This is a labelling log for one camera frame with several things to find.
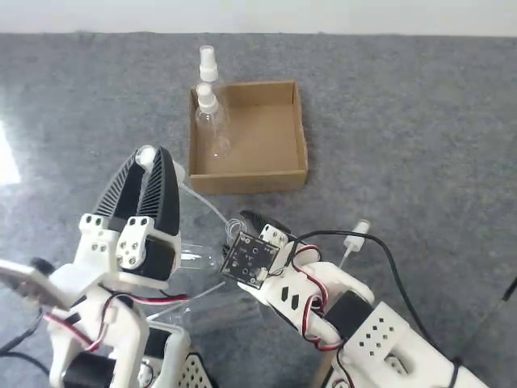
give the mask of gray carpet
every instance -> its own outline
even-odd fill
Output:
[[[402,36],[0,36],[0,124],[22,182],[0,187],[0,257],[71,261],[78,219],[139,145],[187,161],[187,88],[198,47],[231,81],[295,78],[309,181],[298,192],[213,197],[229,216],[270,214],[297,234],[365,217],[396,257],[422,319],[454,355],[517,274],[517,40]],[[182,196],[182,234],[216,246],[219,220]],[[315,240],[338,261],[340,239]],[[382,252],[347,270],[409,319]],[[0,342],[34,314],[0,289]],[[264,311],[260,323],[195,335],[221,387],[303,386],[319,354]],[[517,386],[517,297],[465,363],[491,387]],[[50,365],[41,328],[21,350]],[[0,360],[3,386],[44,386]]]

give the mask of open cardboard box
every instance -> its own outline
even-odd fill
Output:
[[[214,158],[207,147],[210,134],[196,128],[197,95],[191,90],[191,186],[205,194],[302,188],[308,162],[296,82],[233,83],[223,91],[232,149],[228,156]]]

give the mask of circuit board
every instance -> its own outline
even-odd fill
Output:
[[[260,238],[241,232],[226,255],[221,273],[260,289],[279,250]]]

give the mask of white spray nozzle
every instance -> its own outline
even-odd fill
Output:
[[[219,103],[209,83],[200,83],[195,89],[195,92],[197,93],[197,101],[202,113],[211,114],[217,110]]]
[[[366,234],[370,230],[370,221],[367,220],[359,220],[355,228],[353,229],[353,232],[356,233],[362,233]],[[345,260],[352,252],[359,252],[361,250],[361,247],[364,244],[364,237],[358,237],[358,236],[347,236],[345,238],[345,241],[343,243],[345,247],[347,247],[347,251],[345,252],[345,255],[343,256],[343,259],[341,260],[341,263],[339,264],[339,267],[341,268],[343,264],[345,264]]]
[[[216,52],[212,46],[200,48],[200,77],[204,82],[215,82],[219,77],[216,63]]]

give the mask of robotic arm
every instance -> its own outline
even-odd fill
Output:
[[[79,229],[74,262],[55,271],[0,260],[3,282],[52,308],[44,315],[53,346],[51,386],[178,386],[190,337],[181,327],[148,323],[138,304],[185,297],[131,294],[137,286],[167,289],[180,264],[179,193],[170,154],[148,145],[132,154]],[[100,348],[109,356],[95,352]],[[196,370],[204,372],[202,365]]]
[[[366,285],[334,264],[319,261],[315,246],[300,244],[288,265],[289,236],[267,225],[260,239],[280,248],[271,267],[248,270],[256,275],[252,281],[231,273],[228,268],[233,267],[236,252],[250,262],[257,260],[255,251],[246,249],[246,240],[251,238],[242,234],[222,272],[236,278],[239,287],[270,306],[317,349],[337,351],[325,388],[451,386],[454,364],[388,305],[374,306],[373,293]],[[457,370],[454,387],[487,388],[466,368]]]
[[[369,287],[320,261],[315,246],[299,244],[293,256],[293,236],[273,224],[259,238],[241,233],[221,272],[318,350],[337,352],[325,388],[487,388],[385,303],[374,306]],[[189,335],[148,322],[138,307],[184,296],[131,294],[137,286],[166,289],[180,263],[178,181],[169,153],[144,146],[132,154],[79,229],[74,262],[55,271],[0,260],[1,281],[52,308],[45,315],[51,386],[171,388],[188,386],[186,378],[210,388],[199,357],[189,354]],[[101,347],[109,356],[95,352]]]

